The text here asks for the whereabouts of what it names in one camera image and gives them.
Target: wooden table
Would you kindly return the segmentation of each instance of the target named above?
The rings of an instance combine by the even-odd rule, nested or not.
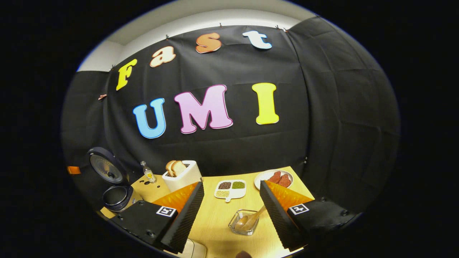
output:
[[[291,167],[279,168],[292,174],[293,183],[289,189],[303,194],[314,200],[314,197],[300,180]],[[203,177],[204,199],[191,228],[188,238],[206,246],[206,258],[234,258],[241,250],[248,252],[252,258],[280,258],[300,251],[302,248],[290,252],[284,249],[268,212],[260,215],[260,220],[252,236],[241,236],[231,232],[228,223],[239,209],[259,210],[263,206],[259,190],[255,187],[254,180],[259,174],[240,174],[230,176]],[[141,180],[147,181],[143,176],[132,187],[145,201],[153,202],[158,198],[169,194],[161,175],[156,175],[157,181],[145,185]],[[213,193],[218,182],[222,180],[242,179],[247,183],[246,195],[239,199],[231,199],[229,203],[225,199],[216,198]],[[114,213],[103,208],[101,212],[108,218],[115,216]]]

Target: white divided tray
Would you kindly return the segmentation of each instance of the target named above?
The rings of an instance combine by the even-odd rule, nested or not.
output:
[[[218,187],[220,186],[220,184],[224,183],[224,182],[230,182],[231,185],[229,187],[229,189],[219,189]],[[244,188],[241,188],[241,189],[232,189],[233,187],[233,182],[242,182],[244,183]],[[226,202],[230,202],[231,199],[236,199],[236,198],[241,198],[241,197],[244,197],[244,195],[246,195],[246,190],[247,190],[247,183],[244,181],[244,180],[223,180],[223,181],[220,181],[217,186],[215,187],[215,192],[214,192],[214,196],[217,197],[217,198],[221,198],[221,199],[225,199]],[[229,192],[228,194],[228,197],[218,197],[217,196],[217,192],[218,191],[227,191]]]

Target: white plate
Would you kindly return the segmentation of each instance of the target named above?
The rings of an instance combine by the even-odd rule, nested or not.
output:
[[[231,183],[231,185],[229,186],[229,189],[219,189],[218,188],[218,186],[223,182],[230,182]],[[233,182],[242,182],[242,183],[244,183],[245,187],[244,188],[240,188],[240,189],[232,189]],[[229,196],[228,197],[226,197],[226,198],[217,197],[217,198],[225,199],[226,202],[230,202],[231,199],[244,197],[244,195],[246,195],[246,189],[247,189],[247,183],[244,180],[223,180],[223,181],[220,181],[217,184],[217,186],[215,187],[215,192],[213,193],[213,195],[215,197],[217,197],[217,191],[229,191]]]
[[[284,170],[279,170],[279,169],[270,169],[270,170],[266,170],[266,171],[263,171],[263,172],[260,172],[257,177],[255,178],[255,187],[260,190],[260,182],[261,180],[268,180],[270,179],[275,172],[277,171],[280,171],[280,176],[283,176],[285,174],[288,175],[288,179],[290,179],[290,185],[287,187],[287,188],[290,188],[290,186],[293,184],[293,176],[287,172],[287,171],[284,171]]]

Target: yellow letter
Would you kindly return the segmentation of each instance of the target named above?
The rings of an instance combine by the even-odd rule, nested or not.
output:
[[[276,90],[276,85],[272,83],[257,83],[252,86],[258,95],[258,112],[256,119],[257,124],[277,123],[279,116],[276,115],[274,109],[273,92]]]
[[[116,90],[119,90],[128,84],[128,81],[126,80],[126,78],[129,78],[129,76],[131,76],[132,66],[134,66],[135,64],[137,64],[137,59],[130,61],[129,63],[125,64],[123,67],[121,67],[118,70],[119,77],[118,77],[118,85],[116,86]]]
[[[174,47],[166,46],[156,51],[153,55],[153,60],[150,62],[151,67],[160,66],[162,63],[167,63],[175,58]]]

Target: spoon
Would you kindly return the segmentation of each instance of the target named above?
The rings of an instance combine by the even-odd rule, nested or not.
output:
[[[266,210],[266,207],[263,205],[257,213],[250,214],[250,215],[244,215],[242,218],[240,218],[236,225],[234,226],[234,229],[237,231],[247,231],[253,227],[255,224],[257,218],[260,216],[261,213],[263,213]]]

